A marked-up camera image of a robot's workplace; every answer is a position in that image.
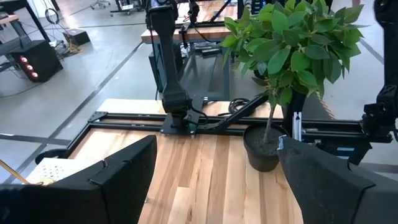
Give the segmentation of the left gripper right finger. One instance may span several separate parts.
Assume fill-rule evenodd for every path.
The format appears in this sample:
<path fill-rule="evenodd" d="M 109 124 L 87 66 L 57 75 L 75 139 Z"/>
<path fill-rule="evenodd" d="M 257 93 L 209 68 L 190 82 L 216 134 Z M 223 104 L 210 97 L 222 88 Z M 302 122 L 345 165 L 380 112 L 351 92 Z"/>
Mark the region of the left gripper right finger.
<path fill-rule="evenodd" d="M 277 155 L 304 224 L 398 224 L 398 181 L 288 136 Z"/>

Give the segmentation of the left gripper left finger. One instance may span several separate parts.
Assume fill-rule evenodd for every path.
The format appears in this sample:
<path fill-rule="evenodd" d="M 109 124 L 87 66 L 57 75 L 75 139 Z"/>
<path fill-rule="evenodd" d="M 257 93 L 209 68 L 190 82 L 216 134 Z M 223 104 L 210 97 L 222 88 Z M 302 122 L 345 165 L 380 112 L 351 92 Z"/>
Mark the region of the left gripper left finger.
<path fill-rule="evenodd" d="M 53 184 L 0 184 L 0 224 L 137 224 L 156 159 L 148 135 Z"/>

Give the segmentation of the white perforated metal shelf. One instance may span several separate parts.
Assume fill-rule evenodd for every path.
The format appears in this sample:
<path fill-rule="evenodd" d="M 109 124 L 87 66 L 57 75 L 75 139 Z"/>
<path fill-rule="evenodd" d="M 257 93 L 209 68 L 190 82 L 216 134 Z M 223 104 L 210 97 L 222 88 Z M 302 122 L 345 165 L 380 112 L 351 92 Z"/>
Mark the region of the white perforated metal shelf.
<path fill-rule="evenodd" d="M 44 158 L 27 176 L 26 181 L 30 184 L 49 185 L 93 164 L 94 162 L 92 161 L 89 162 L 82 159 Z"/>

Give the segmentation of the green potted plant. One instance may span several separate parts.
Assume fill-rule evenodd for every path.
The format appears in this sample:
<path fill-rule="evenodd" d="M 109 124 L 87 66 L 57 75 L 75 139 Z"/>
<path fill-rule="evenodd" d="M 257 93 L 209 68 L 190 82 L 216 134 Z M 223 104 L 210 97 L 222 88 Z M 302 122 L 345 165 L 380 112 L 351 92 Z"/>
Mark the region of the green potted plant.
<path fill-rule="evenodd" d="M 356 26 L 363 5 L 331 12 L 326 0 L 285 0 L 266 4 L 257 14 L 245 10 L 238 19 L 225 17 L 229 35 L 221 45 L 235 56 L 241 74 L 257 72 L 270 111 L 285 110 L 284 122 L 270 115 L 264 124 L 249 126 L 244 144 L 250 165 L 259 172 L 276 168 L 279 137 L 294 133 L 294 115 L 305 99 L 323 96 L 325 83 L 334 83 L 350 70 L 360 54 L 362 33 Z"/>

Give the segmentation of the black computer with red lights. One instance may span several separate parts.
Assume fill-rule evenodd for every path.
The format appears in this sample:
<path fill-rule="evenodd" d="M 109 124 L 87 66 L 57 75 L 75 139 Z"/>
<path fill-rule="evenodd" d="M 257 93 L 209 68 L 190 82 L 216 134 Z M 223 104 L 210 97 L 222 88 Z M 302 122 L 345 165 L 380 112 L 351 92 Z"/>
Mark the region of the black computer with red lights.
<path fill-rule="evenodd" d="M 47 82 L 63 69 L 57 53 L 47 40 L 33 40 L 10 52 L 19 68 L 32 82 Z"/>

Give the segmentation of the small black box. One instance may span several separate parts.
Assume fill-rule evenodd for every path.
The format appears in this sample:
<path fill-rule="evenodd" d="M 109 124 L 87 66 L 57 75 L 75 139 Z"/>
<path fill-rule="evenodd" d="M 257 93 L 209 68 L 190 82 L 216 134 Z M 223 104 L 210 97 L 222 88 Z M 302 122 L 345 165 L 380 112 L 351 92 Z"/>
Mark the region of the small black box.
<path fill-rule="evenodd" d="M 73 45 L 83 45 L 91 42 L 88 33 L 81 29 L 68 29 L 63 31 L 64 38 Z"/>

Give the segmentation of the wooden workbench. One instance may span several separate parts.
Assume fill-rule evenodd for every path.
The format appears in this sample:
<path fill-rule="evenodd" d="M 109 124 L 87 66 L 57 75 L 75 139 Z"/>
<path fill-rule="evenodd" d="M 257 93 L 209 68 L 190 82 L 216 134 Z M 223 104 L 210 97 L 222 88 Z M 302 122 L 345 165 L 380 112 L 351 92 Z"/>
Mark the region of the wooden workbench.
<path fill-rule="evenodd" d="M 224 0 L 210 0 L 210 1 L 198 1 L 200 11 L 198 13 L 198 22 L 206 22 L 209 21 L 215 11 L 218 11 L 224 5 Z M 179 17 L 176 21 L 176 24 L 183 24 L 183 20 L 188 17 L 189 4 L 187 2 L 178 4 L 178 14 Z M 236 5 L 228 5 L 226 6 L 221 14 L 215 19 L 215 22 L 221 22 L 221 26 L 216 27 L 197 27 L 189 28 L 187 33 L 185 34 L 186 42 L 201 42 L 205 41 L 203 37 L 207 40 L 211 41 L 222 41 L 228 35 L 230 35 L 231 31 L 228 30 L 224 26 L 224 17 L 230 17 L 232 19 L 238 18 L 238 6 Z M 183 38 L 179 34 L 180 28 L 176 29 L 173 34 L 173 40 L 175 42 L 182 42 Z M 156 32 L 152 31 L 153 40 L 158 40 L 158 35 Z M 150 44 L 151 43 L 151 35 L 150 30 L 145 30 L 141 35 L 141 40 L 143 43 Z"/>

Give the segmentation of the office chair base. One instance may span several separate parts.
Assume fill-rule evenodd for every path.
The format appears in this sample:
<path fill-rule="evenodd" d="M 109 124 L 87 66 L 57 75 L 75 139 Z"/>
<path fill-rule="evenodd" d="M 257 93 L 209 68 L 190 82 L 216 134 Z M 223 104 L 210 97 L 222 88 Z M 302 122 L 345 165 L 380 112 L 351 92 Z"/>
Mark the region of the office chair base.
<path fill-rule="evenodd" d="M 110 6 L 111 3 L 108 0 L 95 0 L 93 3 L 90 4 L 90 8 L 94 9 L 96 6 L 99 8 L 106 8 Z"/>

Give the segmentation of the black aluminium table frame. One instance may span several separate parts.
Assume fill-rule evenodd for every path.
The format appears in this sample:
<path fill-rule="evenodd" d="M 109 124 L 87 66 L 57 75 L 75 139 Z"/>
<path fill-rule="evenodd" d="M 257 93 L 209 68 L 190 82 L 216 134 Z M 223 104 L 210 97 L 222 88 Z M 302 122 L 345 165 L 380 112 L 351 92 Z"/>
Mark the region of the black aluminium table frame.
<path fill-rule="evenodd" d="M 226 116 L 210 116 L 204 112 L 188 110 L 187 126 L 176 128 L 169 114 L 110 113 L 97 111 L 87 121 L 78 136 L 68 145 L 70 156 L 79 143 L 92 128 L 119 129 L 129 131 L 152 131 L 162 134 L 190 135 L 210 134 L 222 136 L 242 136 L 243 128 L 232 128 L 234 124 L 243 126 L 259 126 L 268 122 L 267 118 L 251 117 L 257 107 L 268 100 L 267 96 L 257 96 L 237 112 Z M 359 121 L 349 120 L 302 120 L 300 115 L 293 118 L 274 118 L 275 128 L 284 129 L 290 135 L 299 134 L 299 140 L 314 143 L 319 149 L 347 159 L 358 165 L 366 153 L 372 148 L 376 139 L 368 136 Z"/>

